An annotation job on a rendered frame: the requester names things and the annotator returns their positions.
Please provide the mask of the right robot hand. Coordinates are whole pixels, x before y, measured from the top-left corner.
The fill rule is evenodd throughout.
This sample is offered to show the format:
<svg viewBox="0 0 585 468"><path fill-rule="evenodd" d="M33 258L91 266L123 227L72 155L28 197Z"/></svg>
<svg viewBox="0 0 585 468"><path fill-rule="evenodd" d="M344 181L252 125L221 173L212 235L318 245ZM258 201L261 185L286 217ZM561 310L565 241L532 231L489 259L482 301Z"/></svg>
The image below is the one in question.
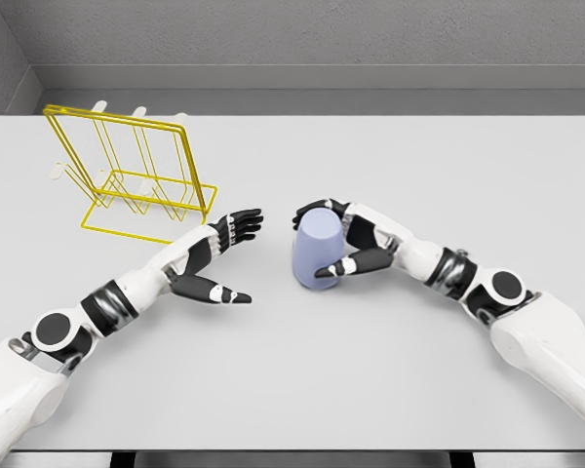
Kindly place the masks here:
<svg viewBox="0 0 585 468"><path fill-rule="evenodd" d="M425 282L440 263L444 249L417 239L408 229L390 217L360 203L340 203L323 199L296 211L292 219L298 228L303 216L312 209L326 208L340 219L346 243L357 250L339 261L318 269L317 278L368 273L391 266Z"/></svg>

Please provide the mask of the lavender blue cup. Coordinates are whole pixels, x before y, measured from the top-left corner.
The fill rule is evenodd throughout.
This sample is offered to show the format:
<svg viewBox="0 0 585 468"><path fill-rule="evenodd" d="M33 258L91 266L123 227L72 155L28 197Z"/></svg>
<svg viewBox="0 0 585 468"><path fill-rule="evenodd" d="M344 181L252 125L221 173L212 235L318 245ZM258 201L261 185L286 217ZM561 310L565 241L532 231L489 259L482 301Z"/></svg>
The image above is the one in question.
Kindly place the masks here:
<svg viewBox="0 0 585 468"><path fill-rule="evenodd" d="M344 257L344 237L338 216L327 208L311 209L298 225L292 248L292 273L304 287L325 290L336 277L316 278L315 272Z"/></svg>

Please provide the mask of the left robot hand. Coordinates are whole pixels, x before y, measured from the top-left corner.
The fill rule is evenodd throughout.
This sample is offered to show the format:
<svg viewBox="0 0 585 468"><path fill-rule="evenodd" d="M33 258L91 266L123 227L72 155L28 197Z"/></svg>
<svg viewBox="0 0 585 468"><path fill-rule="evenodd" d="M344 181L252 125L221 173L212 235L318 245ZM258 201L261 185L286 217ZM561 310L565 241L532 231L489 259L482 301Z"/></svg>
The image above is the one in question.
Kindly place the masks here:
<svg viewBox="0 0 585 468"><path fill-rule="evenodd" d="M234 292L199 273L229 248L254 239L262 221L261 209L224 215L216 223L192 229L162 249L148 265L162 273L175 295L206 303L251 303L248 294Z"/></svg>

